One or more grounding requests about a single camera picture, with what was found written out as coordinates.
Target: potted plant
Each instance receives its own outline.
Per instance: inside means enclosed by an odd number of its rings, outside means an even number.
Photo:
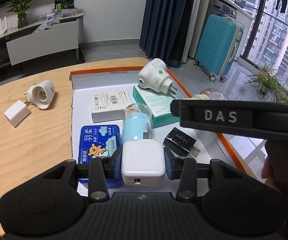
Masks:
[[[272,97],[275,98],[276,93],[280,90],[277,74],[273,74],[273,70],[268,64],[260,66],[258,73],[250,75],[248,78],[246,84],[255,85],[259,94],[266,95],[271,92]]]
[[[288,104],[288,84],[281,84],[278,74],[273,74],[270,65],[263,64],[259,67],[258,73],[248,76],[250,78],[246,84],[255,85],[260,94],[266,95],[271,92],[271,96],[276,103]]]
[[[33,0],[10,0],[7,2],[10,8],[7,12],[15,12],[17,13],[18,21],[17,27],[23,28],[28,25],[27,14],[26,11],[29,9],[32,4]]]

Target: plant pot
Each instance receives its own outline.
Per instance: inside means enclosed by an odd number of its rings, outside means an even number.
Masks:
[[[259,92],[260,94],[266,96],[269,91],[270,91],[270,90],[269,90],[267,87],[265,87],[263,84],[261,84],[261,85],[259,86],[258,92]]]
[[[21,15],[18,15],[17,18],[19,19],[17,21],[17,27],[20,29],[20,28],[23,28],[25,26],[28,25],[28,20],[27,20],[27,16],[26,16],[26,13],[25,14],[21,14]]]

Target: white power adapter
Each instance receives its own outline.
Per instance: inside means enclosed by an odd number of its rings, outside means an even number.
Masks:
[[[121,172],[126,185],[159,185],[165,171],[164,147],[161,142],[140,139],[124,143]]]
[[[39,84],[35,83],[27,90],[27,101],[23,103],[18,100],[4,112],[4,115],[10,124],[16,127],[30,113],[27,107],[29,103],[35,104],[39,109],[47,109],[53,100],[54,94],[55,87],[51,81],[45,80]]]
[[[173,85],[169,74],[166,72],[166,64],[159,58],[148,62],[137,75],[137,82],[142,88],[150,88],[157,93],[176,94],[177,87]]]
[[[14,105],[4,112],[6,119],[16,127],[30,113],[27,105],[18,100]]]

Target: suitcase handle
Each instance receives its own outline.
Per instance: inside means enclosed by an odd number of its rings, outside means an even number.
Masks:
[[[221,17],[226,18],[226,19],[229,19],[229,20],[231,20],[231,21],[233,21],[233,22],[236,22],[236,20],[235,20],[234,18],[229,17],[229,16],[226,15],[226,14],[222,14]]]
[[[235,58],[235,54],[236,54],[237,48],[238,48],[238,43],[235,42],[235,44],[234,44],[234,49],[233,49],[233,51],[231,52],[231,57],[229,58],[228,62],[232,62],[233,59]]]

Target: blue tin box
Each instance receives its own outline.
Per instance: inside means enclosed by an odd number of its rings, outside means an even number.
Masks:
[[[83,126],[80,136],[80,147],[78,163],[88,163],[92,158],[99,156],[111,157],[117,147],[122,146],[120,129],[117,125],[88,125]],[[88,179],[79,179],[83,185],[87,186]],[[107,186],[121,187],[124,182],[122,175],[116,179],[107,179]]]

